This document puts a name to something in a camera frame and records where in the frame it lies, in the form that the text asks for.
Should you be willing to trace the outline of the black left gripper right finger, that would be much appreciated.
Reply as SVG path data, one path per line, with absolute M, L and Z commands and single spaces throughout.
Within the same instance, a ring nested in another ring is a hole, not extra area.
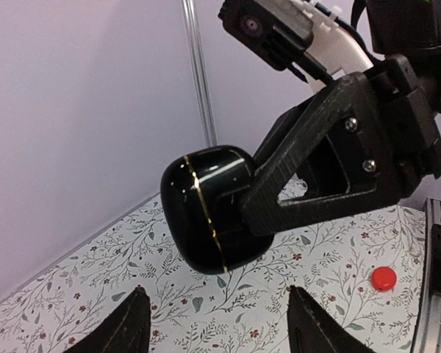
M 287 308 L 291 352 L 370 352 L 364 343 L 346 332 L 302 287 L 292 286 Z

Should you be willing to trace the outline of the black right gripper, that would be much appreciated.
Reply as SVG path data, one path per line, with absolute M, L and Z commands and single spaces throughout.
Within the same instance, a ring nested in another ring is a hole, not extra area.
M 436 77 L 397 54 L 367 78 L 349 74 L 317 93 L 262 165 L 240 201 L 253 235 L 387 207 L 441 177 Z

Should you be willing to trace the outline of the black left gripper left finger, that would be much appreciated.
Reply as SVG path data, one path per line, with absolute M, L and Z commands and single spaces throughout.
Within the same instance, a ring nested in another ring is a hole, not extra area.
M 135 288 L 71 353 L 147 353 L 151 337 L 150 299 L 144 288 Z

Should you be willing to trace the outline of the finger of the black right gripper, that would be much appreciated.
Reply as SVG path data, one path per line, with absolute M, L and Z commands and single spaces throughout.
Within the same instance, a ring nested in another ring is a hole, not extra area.
M 293 128 L 297 120 L 311 103 L 312 99 L 307 99 L 306 101 L 281 114 L 276 119 L 265 139 L 262 141 L 254 154 L 255 162 L 268 161 L 268 159 L 279 147 L 281 142 L 286 138 L 289 131 Z

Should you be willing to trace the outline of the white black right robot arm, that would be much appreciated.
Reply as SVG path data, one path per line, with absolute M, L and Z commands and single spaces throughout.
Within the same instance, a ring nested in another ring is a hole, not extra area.
M 384 60 L 277 119 L 240 200 L 256 236 L 365 213 L 441 176 L 441 1 L 357 1 Z

